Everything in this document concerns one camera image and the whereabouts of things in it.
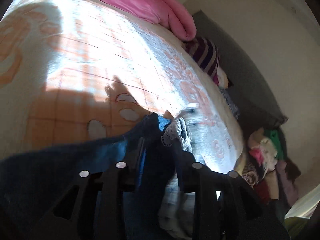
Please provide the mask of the blue denim pants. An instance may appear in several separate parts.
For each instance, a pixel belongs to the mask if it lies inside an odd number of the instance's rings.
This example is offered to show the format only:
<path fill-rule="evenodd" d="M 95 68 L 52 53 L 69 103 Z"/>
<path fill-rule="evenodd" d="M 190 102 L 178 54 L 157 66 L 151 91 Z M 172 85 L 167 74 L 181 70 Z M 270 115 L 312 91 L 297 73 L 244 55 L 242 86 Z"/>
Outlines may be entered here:
<path fill-rule="evenodd" d="M 1 161 L 1 239 L 171 239 L 159 225 L 192 124 L 152 113 L 113 138 Z"/>

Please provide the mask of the pile of colourful clothes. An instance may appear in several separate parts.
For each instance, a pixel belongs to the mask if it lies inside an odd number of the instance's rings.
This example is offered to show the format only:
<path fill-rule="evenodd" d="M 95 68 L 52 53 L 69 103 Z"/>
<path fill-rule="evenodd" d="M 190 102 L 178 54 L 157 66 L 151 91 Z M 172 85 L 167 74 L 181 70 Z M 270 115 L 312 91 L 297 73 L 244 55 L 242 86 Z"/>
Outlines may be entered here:
<path fill-rule="evenodd" d="M 265 204 L 283 200 L 292 207 L 298 200 L 295 180 L 301 172 L 287 156 L 284 135 L 278 129 L 260 128 L 248 137 L 247 149 L 244 180 Z"/>

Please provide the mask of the dark grey padded headboard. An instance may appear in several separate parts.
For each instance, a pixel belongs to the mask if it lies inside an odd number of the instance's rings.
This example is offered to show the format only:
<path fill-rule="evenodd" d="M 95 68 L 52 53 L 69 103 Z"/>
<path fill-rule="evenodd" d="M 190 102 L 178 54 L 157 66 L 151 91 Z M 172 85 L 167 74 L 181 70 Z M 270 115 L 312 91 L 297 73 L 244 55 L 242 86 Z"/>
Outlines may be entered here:
<path fill-rule="evenodd" d="M 193 14 L 197 35 L 213 41 L 220 53 L 220 66 L 233 83 L 228 90 L 239 107 L 238 122 L 249 133 L 264 127 L 276 129 L 285 124 L 285 116 L 266 80 L 247 53 L 203 11 Z"/>

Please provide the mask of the orange cream patterned bed blanket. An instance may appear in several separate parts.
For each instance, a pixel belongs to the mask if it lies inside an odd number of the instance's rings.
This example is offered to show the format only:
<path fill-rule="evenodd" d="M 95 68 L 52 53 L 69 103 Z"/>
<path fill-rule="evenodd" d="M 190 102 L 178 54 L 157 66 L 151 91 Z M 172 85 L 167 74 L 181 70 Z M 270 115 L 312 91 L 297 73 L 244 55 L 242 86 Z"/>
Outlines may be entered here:
<path fill-rule="evenodd" d="M 157 113 L 200 111 L 202 160 L 232 170 L 244 147 L 219 88 L 171 32 L 97 0 L 13 0 L 1 20 L 1 157 L 107 137 Z"/>

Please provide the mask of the maroon striped pillow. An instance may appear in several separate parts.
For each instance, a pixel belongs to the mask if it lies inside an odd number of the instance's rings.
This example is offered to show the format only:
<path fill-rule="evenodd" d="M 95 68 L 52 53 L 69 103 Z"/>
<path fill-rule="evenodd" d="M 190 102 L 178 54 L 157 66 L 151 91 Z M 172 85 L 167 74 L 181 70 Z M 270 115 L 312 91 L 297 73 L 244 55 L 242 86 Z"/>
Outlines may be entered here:
<path fill-rule="evenodd" d="M 217 70 L 220 64 L 220 55 L 217 46 L 208 38 L 196 37 L 190 42 L 185 42 L 183 48 L 218 86 Z"/>

